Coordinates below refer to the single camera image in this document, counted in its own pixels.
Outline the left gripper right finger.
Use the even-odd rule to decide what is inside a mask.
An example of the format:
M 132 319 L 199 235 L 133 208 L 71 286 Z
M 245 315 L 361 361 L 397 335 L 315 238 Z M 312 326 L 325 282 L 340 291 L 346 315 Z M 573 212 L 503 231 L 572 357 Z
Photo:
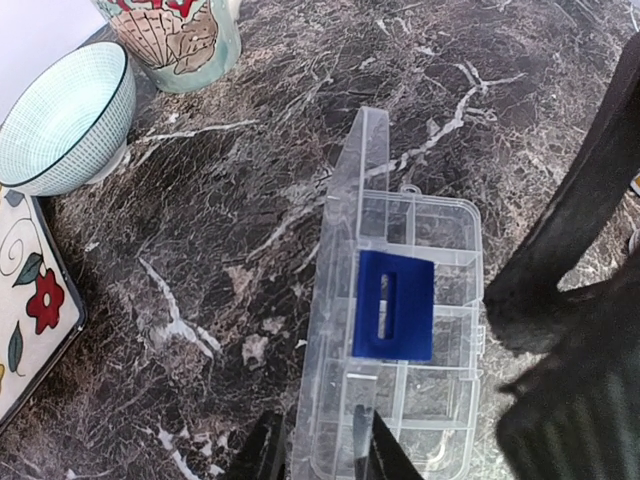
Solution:
M 639 40 L 624 46 L 601 106 L 550 203 L 486 288 L 502 346 L 539 361 L 502 386 L 514 397 L 496 440 L 519 479 L 639 475 L 639 257 L 562 291 L 639 170 Z

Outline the blue box latch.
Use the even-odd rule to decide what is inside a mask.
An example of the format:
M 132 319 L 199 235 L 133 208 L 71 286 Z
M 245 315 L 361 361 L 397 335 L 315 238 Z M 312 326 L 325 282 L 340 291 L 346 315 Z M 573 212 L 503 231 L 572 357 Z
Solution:
M 352 355 L 429 362 L 433 355 L 434 300 L 433 262 L 362 251 Z

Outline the square floral ceramic plate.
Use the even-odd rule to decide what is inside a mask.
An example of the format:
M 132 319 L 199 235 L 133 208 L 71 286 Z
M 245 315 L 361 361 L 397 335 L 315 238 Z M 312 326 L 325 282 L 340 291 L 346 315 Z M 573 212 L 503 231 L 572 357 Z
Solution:
M 1 189 L 1 428 L 83 330 L 86 308 L 40 203 Z

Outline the clear plastic pill organizer box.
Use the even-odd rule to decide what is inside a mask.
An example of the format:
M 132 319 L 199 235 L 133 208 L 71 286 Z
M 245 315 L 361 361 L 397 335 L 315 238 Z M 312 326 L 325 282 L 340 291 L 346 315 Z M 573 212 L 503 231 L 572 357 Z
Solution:
M 389 186 L 389 117 L 361 108 L 330 178 L 291 457 L 295 479 L 366 474 L 380 417 L 410 476 L 463 479 L 485 329 L 469 201 Z

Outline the right teal ceramic bowl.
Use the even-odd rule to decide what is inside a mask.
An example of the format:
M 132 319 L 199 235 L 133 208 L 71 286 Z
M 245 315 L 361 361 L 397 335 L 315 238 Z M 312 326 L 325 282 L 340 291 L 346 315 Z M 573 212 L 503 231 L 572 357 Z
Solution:
M 30 196 L 69 193 L 120 162 L 136 110 L 127 51 L 81 47 L 50 66 L 1 126 L 1 184 Z

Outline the cream mug with coral pattern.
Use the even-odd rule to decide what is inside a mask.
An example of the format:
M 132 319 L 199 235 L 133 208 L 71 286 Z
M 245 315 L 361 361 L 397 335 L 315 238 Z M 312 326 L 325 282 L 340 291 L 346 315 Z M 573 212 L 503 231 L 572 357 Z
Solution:
M 96 0 L 118 41 L 156 87 L 200 90 L 226 75 L 241 51 L 241 0 Z

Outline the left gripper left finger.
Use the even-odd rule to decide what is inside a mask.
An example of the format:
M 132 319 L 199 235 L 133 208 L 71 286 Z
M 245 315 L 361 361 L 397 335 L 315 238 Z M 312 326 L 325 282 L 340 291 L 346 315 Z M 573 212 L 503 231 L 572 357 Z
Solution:
M 377 410 L 358 404 L 353 416 L 357 479 L 419 479 L 421 475 Z M 232 461 L 229 479 L 282 479 L 285 474 L 284 417 L 267 410 Z

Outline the large orange label pill bottle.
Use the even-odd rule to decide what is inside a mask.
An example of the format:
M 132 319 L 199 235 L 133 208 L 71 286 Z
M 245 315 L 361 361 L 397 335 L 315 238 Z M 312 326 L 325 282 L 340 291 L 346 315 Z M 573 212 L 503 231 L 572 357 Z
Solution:
M 640 196 L 640 174 L 635 175 L 630 183 L 630 188 L 637 196 Z

